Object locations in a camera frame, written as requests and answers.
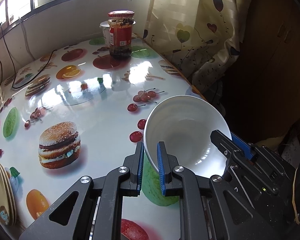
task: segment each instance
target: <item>barcode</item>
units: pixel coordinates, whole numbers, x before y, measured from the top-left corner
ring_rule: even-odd
[[[110,33],[110,44],[114,45],[114,43],[113,43],[113,33]]]

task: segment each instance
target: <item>white bowl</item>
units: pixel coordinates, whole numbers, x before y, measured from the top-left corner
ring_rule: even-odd
[[[206,101],[184,95],[168,98],[159,103],[147,119],[144,131],[147,157],[159,172],[157,143],[163,141],[167,153],[175,155],[179,165],[206,178],[221,176],[226,157],[210,140],[211,132],[217,129],[231,138],[222,115]]]

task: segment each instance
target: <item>bowl rim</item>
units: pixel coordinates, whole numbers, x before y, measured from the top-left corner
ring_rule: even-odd
[[[225,121],[225,123],[226,123],[226,120],[225,120],[225,119],[223,118],[223,116],[219,113],[219,111],[218,111],[215,107],[213,107],[213,105],[211,105],[209,102],[203,100],[202,98],[198,98],[198,97],[194,97],[194,96],[189,96],[189,95],[177,95],[177,96],[169,97],[169,98],[167,98],[167,99],[161,101],[160,103],[158,103],[158,104],[154,107],[154,109],[152,109],[152,111],[150,112],[150,114],[149,114],[149,116],[148,116],[148,118],[147,118],[147,121],[146,121],[144,133],[143,133],[143,145],[144,145],[144,148],[145,148],[145,152],[146,152],[147,158],[148,158],[148,160],[149,160],[151,166],[154,168],[154,170],[155,170],[157,173],[159,173],[159,170],[158,170],[158,168],[156,167],[156,165],[154,164],[152,158],[150,157],[150,154],[149,154],[149,151],[148,151],[147,142],[146,142],[146,128],[147,128],[147,126],[148,126],[148,120],[150,119],[150,117],[151,117],[152,113],[155,111],[155,109],[156,109],[161,103],[163,103],[163,102],[165,102],[165,101],[167,101],[167,100],[171,100],[171,98],[178,98],[178,97],[189,97],[189,98],[195,98],[196,100],[202,100],[202,101],[204,102],[204,104],[208,104],[208,105],[209,105],[208,107],[214,108],[214,110],[218,112],[218,114],[221,116],[221,118],[222,118],[222,119]],[[227,123],[226,123],[226,126],[227,126],[227,128],[228,128],[229,134],[228,134],[228,135],[225,134],[225,135],[226,135],[227,137],[231,138],[230,129],[229,129]]]

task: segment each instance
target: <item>stacked plate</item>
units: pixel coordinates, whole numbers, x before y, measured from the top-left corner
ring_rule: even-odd
[[[11,226],[16,223],[16,204],[7,172],[0,164],[0,223]]]

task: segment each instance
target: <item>wooden cabinet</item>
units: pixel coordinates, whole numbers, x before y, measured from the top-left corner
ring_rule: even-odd
[[[226,72],[231,130],[257,142],[300,118],[300,10],[293,0],[252,0],[240,56]]]

